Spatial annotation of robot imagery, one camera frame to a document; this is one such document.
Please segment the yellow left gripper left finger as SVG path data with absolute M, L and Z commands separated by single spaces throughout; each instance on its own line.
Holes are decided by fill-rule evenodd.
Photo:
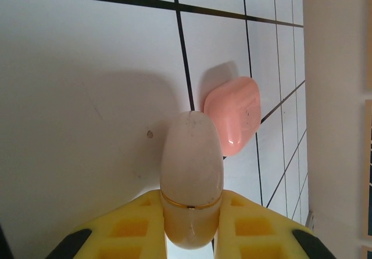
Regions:
M 76 227 L 47 258 L 166 258 L 160 192 L 133 201 Z

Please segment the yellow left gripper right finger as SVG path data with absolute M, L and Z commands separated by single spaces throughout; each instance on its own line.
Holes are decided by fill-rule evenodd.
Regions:
M 225 190 L 214 258 L 334 258 L 307 227 Z

